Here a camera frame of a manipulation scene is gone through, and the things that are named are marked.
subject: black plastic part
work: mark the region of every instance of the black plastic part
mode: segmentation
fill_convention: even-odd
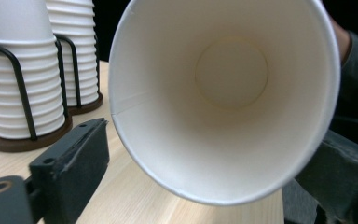
[[[48,201],[45,223],[75,223],[97,189],[109,162],[105,126],[104,119],[78,125],[30,164]]]
[[[0,178],[0,223],[34,223],[25,184],[19,176]]]
[[[30,201],[34,223],[37,223],[48,211],[48,201],[42,193],[42,190],[34,187],[31,177],[28,177],[24,183]]]
[[[297,182],[330,217],[358,224],[358,145],[329,131]]]

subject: stack of paper cups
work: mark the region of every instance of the stack of paper cups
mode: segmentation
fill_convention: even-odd
[[[94,12],[91,0],[46,0],[54,34],[65,35],[76,46],[81,104],[96,101],[98,95]],[[74,64],[70,46],[62,41],[68,106],[76,105]]]
[[[0,0],[0,47],[20,62],[37,136],[65,123],[55,41],[43,1]],[[13,66],[1,53],[0,137],[30,137]]]

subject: dark background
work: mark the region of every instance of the dark background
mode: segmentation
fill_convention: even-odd
[[[98,37],[100,59],[109,61],[110,48],[117,24],[130,0],[93,0],[95,33]]]
[[[108,61],[117,24],[130,0],[93,0],[93,2],[100,57],[101,60]],[[324,5],[341,26],[358,34],[358,0],[324,0]]]

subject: white paper cup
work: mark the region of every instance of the white paper cup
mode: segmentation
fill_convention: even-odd
[[[69,35],[68,38],[70,38],[77,47],[90,46],[90,45],[95,46],[95,44],[97,43],[97,41],[95,40],[95,35],[84,35],[84,36]]]
[[[34,53],[24,56],[17,56],[17,59],[21,66],[21,71],[40,69],[47,64],[55,63],[58,66],[57,49],[46,51],[42,53]],[[0,71],[13,72],[13,65],[9,58],[0,56]]]
[[[27,89],[27,85],[25,85],[25,88],[28,93],[28,97],[38,96],[45,92],[52,92],[52,91],[56,90],[58,87],[61,86],[61,80],[59,77],[55,77],[55,78],[51,79],[49,82],[45,82],[45,85],[40,85],[40,83],[33,83],[33,84],[30,84],[29,86],[30,86],[30,88]],[[18,86],[6,85],[5,87],[2,86],[0,88],[0,96],[1,97],[10,97],[13,95],[20,95]]]
[[[48,88],[46,91],[40,91],[38,93],[33,92],[32,94],[29,93],[28,101],[30,102],[31,105],[41,104],[41,109],[45,110],[45,108],[48,107],[46,101],[59,97],[61,93],[62,93],[61,85],[57,85],[55,87]],[[3,106],[22,105],[20,93],[16,92],[14,94],[2,94],[0,92],[0,105]]]
[[[78,73],[80,77],[83,77],[83,71],[89,71],[89,70],[95,70],[97,69],[97,62],[89,62],[89,63],[82,63],[82,64],[78,64],[77,65],[78,68]],[[67,63],[64,66],[64,70],[65,70],[65,76],[67,77],[71,77],[72,74],[74,73],[74,67],[72,64]]]
[[[61,115],[56,120],[53,120],[50,123],[45,125],[36,126],[36,135],[41,136],[44,134],[52,133],[57,129],[61,128],[61,126],[65,123],[65,116]],[[18,129],[9,129],[5,127],[0,127],[0,137],[6,139],[25,139],[29,138],[29,130],[28,127],[22,127]]]
[[[24,115],[21,99],[15,100],[13,102],[0,102],[0,117],[18,118]],[[44,99],[38,98],[30,101],[31,111],[35,116],[45,114],[60,105],[62,105],[61,92],[52,93]]]
[[[51,111],[46,111],[41,115],[33,115],[34,125],[40,126],[52,122],[57,119],[58,116],[63,114],[63,106],[60,104],[56,108],[52,108]],[[11,118],[7,116],[0,116],[0,127],[3,128],[22,128],[27,126],[27,120],[25,115],[20,115],[17,118]]]
[[[40,68],[21,70],[22,76],[26,82],[37,82],[39,80],[45,80],[48,77],[58,76],[60,73],[57,63],[45,64]],[[0,67],[0,81],[3,83],[17,83],[12,67],[7,69]]]
[[[50,10],[48,15],[49,19],[53,21],[75,21],[84,24],[94,22],[94,14],[82,15],[58,10]]]
[[[63,64],[65,71],[74,71],[73,70],[73,63],[72,62],[65,62]],[[79,71],[83,71],[86,70],[87,68],[91,68],[91,67],[97,67],[97,61],[96,60],[88,60],[85,62],[77,62],[77,67],[79,69]]]
[[[98,99],[99,95],[97,92],[94,92],[93,94],[82,96],[80,98],[80,102],[82,105],[91,104],[95,102]],[[77,100],[75,97],[69,97],[66,99],[68,106],[75,106],[77,105]]]
[[[27,43],[53,36],[45,1],[0,0],[0,41]]]
[[[97,77],[93,77],[93,78],[89,78],[89,79],[85,79],[85,80],[80,80],[79,81],[79,86],[81,90],[84,90],[86,88],[90,88],[93,86],[96,86],[98,83],[98,78]],[[74,91],[76,89],[75,87],[75,82],[73,81],[66,81],[65,82],[65,88],[67,90],[71,90]]]
[[[92,25],[75,25],[75,24],[64,24],[64,23],[51,23],[51,27],[54,31],[60,32],[60,34],[63,33],[84,33],[84,34],[95,34],[94,32],[94,24]]]
[[[46,46],[55,41],[56,41],[56,37],[55,35],[52,35],[49,39],[34,39],[34,40],[1,40],[0,39],[0,45],[4,47],[34,48],[34,47]]]
[[[96,84],[80,88],[80,96],[90,96],[93,93],[98,91],[98,87]],[[76,91],[75,89],[66,89],[66,98],[76,98]]]
[[[59,73],[57,73],[57,76],[51,76],[49,79],[44,79],[43,81],[38,82],[27,82],[25,83],[25,88],[28,92],[35,92],[35,91],[41,91],[45,89],[46,87],[55,86],[57,84],[57,80],[60,80]],[[0,80],[0,91],[5,92],[19,92],[19,86],[17,82],[5,82]]]
[[[51,25],[66,25],[66,26],[95,26],[95,21],[91,21],[90,23],[78,22],[78,21],[57,21],[50,20]]]
[[[65,63],[72,63],[72,54],[71,55],[62,55],[62,60]],[[97,55],[95,53],[89,53],[89,54],[77,54],[77,62],[83,63],[83,62],[90,62],[90,61],[97,61]]]
[[[40,43],[10,43],[5,41],[0,41],[0,46],[9,50],[13,53],[16,57],[33,55],[33,54],[43,54],[45,52],[51,52],[52,50],[57,49],[55,46],[56,38],[55,36],[49,40],[43,40]]]
[[[75,44],[75,46],[76,46],[76,54],[77,55],[88,55],[88,54],[95,55],[95,52],[97,50],[93,43],[91,43],[89,45]],[[72,55],[71,48],[66,43],[62,45],[62,55],[64,55],[64,56]]]
[[[66,4],[61,2],[46,2],[46,6],[48,7],[48,11],[60,11],[66,13],[73,13],[73,14],[81,14],[81,15],[88,15],[94,16],[93,7],[79,5],[79,4]]]
[[[94,7],[92,0],[47,0],[47,3],[62,3],[71,5],[81,5],[85,7]]]
[[[79,74],[79,80],[86,80],[89,78],[93,78],[93,77],[97,77],[98,73],[97,70],[95,68],[92,68],[90,70],[85,70],[80,72]],[[65,75],[65,82],[75,82],[75,75],[73,72],[66,72]]]
[[[109,69],[112,118],[133,159],[164,188],[212,205],[292,180],[339,91],[319,0],[132,0]]]

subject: table surface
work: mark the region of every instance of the table surface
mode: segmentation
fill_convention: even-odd
[[[132,160],[117,136],[109,111],[108,63],[101,62],[100,72],[103,105],[87,114],[73,116],[73,123],[75,127],[90,119],[105,118],[109,121],[106,130],[110,163],[77,223],[283,224],[280,190],[254,203],[218,207],[179,198],[154,182]],[[46,149],[0,152],[0,177],[28,177],[28,164]]]

